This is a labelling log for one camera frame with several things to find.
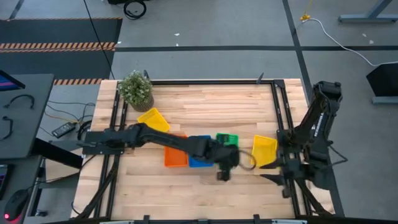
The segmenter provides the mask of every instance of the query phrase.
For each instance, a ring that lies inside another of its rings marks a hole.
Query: yellow plastic bowl
[[[170,125],[156,108],[150,109],[139,118],[137,118],[137,120],[140,123],[146,123],[150,128],[165,133],[170,129]]]
[[[252,155],[256,159],[257,166],[264,166],[276,160],[278,141],[276,139],[255,135],[253,141]]]

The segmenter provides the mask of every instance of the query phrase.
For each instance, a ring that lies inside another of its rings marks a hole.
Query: potted plant
[[[145,112],[154,105],[152,84],[140,71],[133,71],[119,82],[118,90],[124,100],[138,112]]]

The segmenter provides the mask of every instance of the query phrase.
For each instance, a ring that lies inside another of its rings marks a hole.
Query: green leaves
[[[126,102],[137,105],[147,102],[152,91],[152,84],[149,79],[142,76],[140,71],[134,70],[119,82],[118,90]]]

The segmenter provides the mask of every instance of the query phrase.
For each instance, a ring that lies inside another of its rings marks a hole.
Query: white cable
[[[363,58],[368,64],[372,65],[373,67],[377,67],[377,66],[379,66],[379,65],[387,65],[387,64],[398,63],[398,61],[396,61],[396,62],[385,62],[385,63],[380,63],[380,64],[377,64],[377,65],[374,65],[374,64],[372,64],[365,56],[361,55],[360,53],[356,52],[355,50],[351,50],[351,49],[348,49],[348,48],[344,47],[344,46],[341,45],[339,42],[337,42],[337,40],[335,40],[334,38],[332,38],[332,37],[326,32],[325,28],[323,27],[323,24],[322,24],[321,21],[319,21],[318,19],[307,19],[307,20],[304,20],[303,23],[304,23],[304,22],[307,22],[307,21],[317,21],[317,22],[321,25],[323,32],[324,32],[332,41],[334,41],[336,44],[338,44],[338,45],[339,45],[340,47],[342,47],[343,49],[348,50],[348,51],[353,52],[353,53],[356,53],[357,55],[359,55],[361,58]]]

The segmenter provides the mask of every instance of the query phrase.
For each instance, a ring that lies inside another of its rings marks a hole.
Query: black mat
[[[93,19],[101,42],[117,42],[122,19]],[[97,42],[89,19],[0,21],[0,43]]]
[[[106,51],[113,61],[113,51]],[[25,52],[0,54],[0,68],[8,74],[52,73],[56,80],[109,78],[110,69],[102,51]]]

